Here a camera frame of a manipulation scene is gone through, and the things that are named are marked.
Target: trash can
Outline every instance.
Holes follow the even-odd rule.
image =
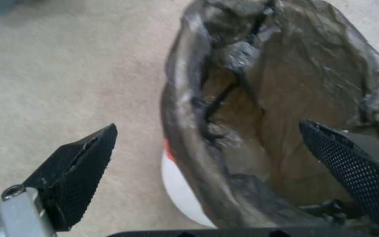
[[[298,127],[379,139],[379,53],[332,5],[196,0],[166,74],[164,136],[215,226],[323,225],[304,207],[353,201]]]

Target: garbage bag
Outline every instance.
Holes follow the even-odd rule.
[[[379,138],[379,53],[321,0],[196,0],[166,64],[170,152],[218,227],[322,224],[352,198],[298,123]]]

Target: torn plastic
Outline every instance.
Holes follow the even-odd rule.
[[[379,138],[379,53],[321,0],[197,0],[166,66],[164,134],[219,227],[321,225],[352,198],[298,123]]]

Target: crumpled plastic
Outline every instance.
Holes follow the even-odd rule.
[[[308,151],[311,119],[379,138],[379,53],[321,0],[196,0],[166,65],[164,135],[219,227],[322,224],[349,194]]]

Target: trash bag liner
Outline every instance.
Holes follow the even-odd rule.
[[[352,198],[298,123],[379,138],[379,53],[321,0],[196,0],[166,65],[164,135],[219,227],[315,225]]]

